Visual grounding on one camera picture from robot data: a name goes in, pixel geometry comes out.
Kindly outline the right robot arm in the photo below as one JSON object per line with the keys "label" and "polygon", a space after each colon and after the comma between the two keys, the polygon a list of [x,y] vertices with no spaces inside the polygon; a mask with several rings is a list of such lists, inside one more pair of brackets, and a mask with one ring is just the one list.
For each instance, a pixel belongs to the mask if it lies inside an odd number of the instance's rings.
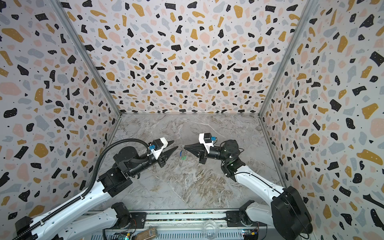
{"label": "right robot arm", "polygon": [[182,149],[198,157],[200,164],[205,164],[208,159],[221,161],[221,170],[226,177],[264,200],[264,205],[249,200],[239,208],[237,215],[227,215],[228,223],[246,227],[263,223],[274,227],[285,240],[295,240],[313,232],[312,218],[297,189],[292,186],[284,188],[254,172],[241,161],[243,150],[236,140],[227,140],[219,146],[202,140]]}

